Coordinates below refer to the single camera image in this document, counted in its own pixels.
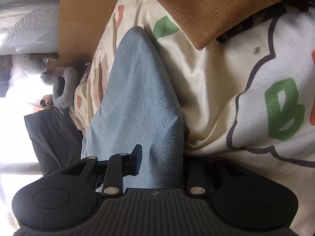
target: plastic wrap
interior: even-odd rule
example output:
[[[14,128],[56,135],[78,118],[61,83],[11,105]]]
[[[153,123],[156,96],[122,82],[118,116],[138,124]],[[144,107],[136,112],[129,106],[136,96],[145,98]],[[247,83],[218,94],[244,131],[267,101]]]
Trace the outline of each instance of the plastic wrap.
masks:
[[[60,0],[0,0],[0,55],[57,53]]]

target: bed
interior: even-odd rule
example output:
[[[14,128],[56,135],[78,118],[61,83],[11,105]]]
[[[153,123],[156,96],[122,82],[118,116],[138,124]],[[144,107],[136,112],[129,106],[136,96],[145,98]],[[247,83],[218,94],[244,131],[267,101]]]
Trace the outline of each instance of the bed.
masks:
[[[198,51],[156,0],[118,0],[70,109],[83,135],[133,26],[148,34],[173,85],[185,155],[222,156],[290,188],[299,199],[291,228],[313,235],[315,9],[273,17]]]

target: dark gray cushion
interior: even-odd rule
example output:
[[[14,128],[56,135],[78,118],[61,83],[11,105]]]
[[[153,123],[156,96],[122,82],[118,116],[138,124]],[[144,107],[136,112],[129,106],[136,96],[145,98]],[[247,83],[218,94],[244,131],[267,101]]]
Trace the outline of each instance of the dark gray cushion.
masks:
[[[68,110],[45,109],[24,116],[43,175],[80,160],[82,133]]]

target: dark outline print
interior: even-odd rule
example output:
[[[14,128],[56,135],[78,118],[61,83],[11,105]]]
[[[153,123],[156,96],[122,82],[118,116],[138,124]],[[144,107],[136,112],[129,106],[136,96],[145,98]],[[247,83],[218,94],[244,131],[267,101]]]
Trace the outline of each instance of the dark outline print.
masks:
[[[276,27],[276,24],[277,24],[279,18],[280,17],[273,18],[271,23],[270,23],[269,29],[268,29],[268,46],[269,46],[269,53],[270,54],[263,57],[261,60],[259,60],[256,63],[256,65],[253,67],[252,71],[249,74],[245,90],[242,93],[238,94],[235,98],[235,109],[236,109],[235,120],[234,120],[234,123],[233,123],[232,127],[230,128],[229,132],[227,133],[226,146],[227,146],[227,148],[229,148],[231,150],[247,150],[248,152],[250,152],[252,154],[268,154],[268,153],[270,153],[274,158],[276,158],[278,160],[290,162],[290,163],[293,163],[293,164],[296,164],[299,166],[303,166],[303,167],[315,168],[315,161],[289,159],[289,158],[282,157],[281,155],[279,155],[277,153],[275,146],[273,146],[273,145],[265,147],[265,148],[252,148],[252,149],[246,149],[245,147],[234,147],[233,146],[232,138],[233,138],[233,133],[234,133],[235,127],[237,125],[239,97],[240,97],[240,95],[245,93],[250,88],[256,73],[262,67],[262,65],[265,64],[266,62],[276,58],[276,53],[275,53],[274,46],[273,46],[273,33],[274,33],[274,30],[275,30],[275,27]]]

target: round pad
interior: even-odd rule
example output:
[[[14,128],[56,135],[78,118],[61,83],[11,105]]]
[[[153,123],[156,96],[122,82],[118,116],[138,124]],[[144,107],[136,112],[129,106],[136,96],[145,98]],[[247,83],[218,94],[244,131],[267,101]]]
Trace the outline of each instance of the round pad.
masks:
[[[12,211],[21,225],[51,231],[79,224],[97,203],[95,191],[80,176],[51,173],[19,190]]]
[[[58,79],[55,80],[53,87],[53,102],[60,110],[66,109],[73,105],[74,93],[78,86],[78,72],[74,67],[68,67],[66,70],[64,70],[63,75],[65,79],[65,88],[63,90],[63,94],[60,95],[60,93],[58,93],[60,88]]]
[[[297,209],[294,193],[262,177],[231,177],[213,195],[215,211],[229,223],[248,230],[289,226]]]

